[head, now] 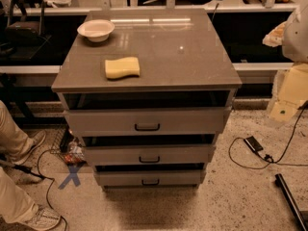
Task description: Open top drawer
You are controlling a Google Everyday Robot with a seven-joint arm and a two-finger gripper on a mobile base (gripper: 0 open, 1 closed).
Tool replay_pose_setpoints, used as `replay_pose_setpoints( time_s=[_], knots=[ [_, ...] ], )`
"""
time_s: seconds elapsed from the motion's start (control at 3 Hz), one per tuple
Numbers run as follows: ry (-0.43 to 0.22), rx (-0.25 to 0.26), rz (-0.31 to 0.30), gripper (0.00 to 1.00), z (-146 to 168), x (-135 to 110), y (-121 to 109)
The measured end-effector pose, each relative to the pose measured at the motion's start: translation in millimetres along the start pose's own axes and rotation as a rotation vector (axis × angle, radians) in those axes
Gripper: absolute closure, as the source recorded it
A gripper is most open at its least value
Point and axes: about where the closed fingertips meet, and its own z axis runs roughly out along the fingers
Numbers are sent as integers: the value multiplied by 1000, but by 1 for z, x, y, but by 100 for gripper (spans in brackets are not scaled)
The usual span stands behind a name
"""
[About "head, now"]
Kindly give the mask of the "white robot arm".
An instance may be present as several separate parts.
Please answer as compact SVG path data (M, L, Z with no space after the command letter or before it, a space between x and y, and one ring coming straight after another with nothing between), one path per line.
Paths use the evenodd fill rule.
M288 121L308 101L308 0L301 0L288 19L263 38L263 44L281 45L283 56L294 62L284 73L269 112L276 121Z

